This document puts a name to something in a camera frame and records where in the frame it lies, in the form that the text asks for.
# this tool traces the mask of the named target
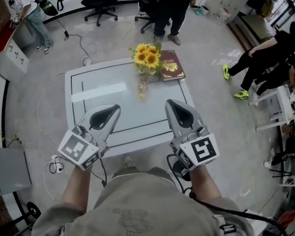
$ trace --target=electrical outlet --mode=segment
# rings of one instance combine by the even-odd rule
[[[58,155],[52,155],[51,156],[51,160],[52,160],[52,163],[55,163],[53,164],[55,170],[57,170],[57,173],[61,173],[63,171],[63,166],[62,164],[60,164],[59,162],[59,158],[56,158],[58,157]]]

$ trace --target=book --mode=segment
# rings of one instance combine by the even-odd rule
[[[162,51],[163,68],[160,75],[163,81],[184,79],[185,73],[174,50]]]

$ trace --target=sunflower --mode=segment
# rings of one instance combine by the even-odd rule
[[[136,52],[137,53],[144,53],[148,50],[149,45],[145,45],[145,44],[140,44],[138,45]]]
[[[153,54],[158,55],[159,57],[161,56],[161,55],[158,53],[158,50],[156,49],[155,46],[148,46],[147,50],[148,50],[150,53],[153,53]]]
[[[159,64],[159,58],[157,54],[147,53],[146,55],[146,66],[149,68],[155,68]]]
[[[145,65],[146,64],[146,55],[145,53],[136,53],[134,56],[134,61],[136,64]]]

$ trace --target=black office chair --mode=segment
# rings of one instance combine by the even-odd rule
[[[110,15],[115,17],[115,21],[118,20],[118,16],[110,13],[109,10],[115,11],[115,7],[111,7],[112,5],[116,4],[118,0],[83,0],[81,2],[87,8],[95,8],[95,12],[92,14],[87,15],[84,20],[87,21],[89,17],[98,15],[96,25],[99,27],[100,23],[99,20],[103,14]]]
[[[148,20],[148,22],[141,28],[141,33],[144,34],[145,29],[150,25],[155,23],[157,16],[157,0],[139,0],[140,11],[145,12],[148,17],[135,17],[134,21],[138,19]]]

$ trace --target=concrete floor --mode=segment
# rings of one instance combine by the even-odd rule
[[[69,34],[83,36],[82,46],[93,57],[94,63],[126,58],[130,55],[127,47],[152,42],[152,28],[140,34],[145,22],[134,22],[137,14],[135,4],[117,8],[117,22],[103,16],[99,28],[95,25],[96,17],[84,22],[84,16],[88,13],[75,13],[60,18],[60,21]],[[71,36],[64,41],[64,30],[57,21],[47,23],[46,27],[55,41],[52,51],[44,55],[43,51],[36,51],[35,45],[25,50],[30,59],[28,73],[19,90],[10,85],[6,103],[7,138],[12,138],[16,133],[23,144],[37,146],[24,148],[32,188],[18,194],[25,203],[33,201],[42,211],[53,203],[43,182],[45,162],[52,155],[48,146],[56,152],[67,130],[64,75],[56,76],[46,85],[56,74],[81,67],[85,57],[79,37]],[[176,51],[185,70],[195,107],[209,131],[215,134],[221,155],[207,166],[212,177],[223,196],[237,202],[242,210],[249,208],[259,211],[262,208],[264,215],[273,215],[281,189],[275,192],[279,179],[272,178],[272,174],[263,167],[263,161],[268,159],[270,148],[277,144],[277,129],[255,131],[256,122],[268,118],[267,104],[255,108],[249,107],[247,101],[235,100],[233,94],[238,92],[244,72],[227,82],[221,70],[223,64],[231,66],[237,62],[243,53],[241,46],[227,27],[196,16],[191,9],[187,11],[179,37],[182,41],[180,47],[164,41],[162,48]],[[37,104],[40,96],[39,123],[56,142],[39,130]],[[168,145],[159,145],[134,152],[131,156],[141,170],[159,166],[169,171],[166,154],[171,152]],[[123,160],[123,156],[104,160],[108,179],[123,166]],[[46,168],[46,184],[55,201],[61,198],[72,169],[71,164],[65,163],[63,173],[52,175]],[[93,171],[104,176],[99,163],[94,165]],[[89,208],[93,207],[102,189],[100,181],[92,176]]]

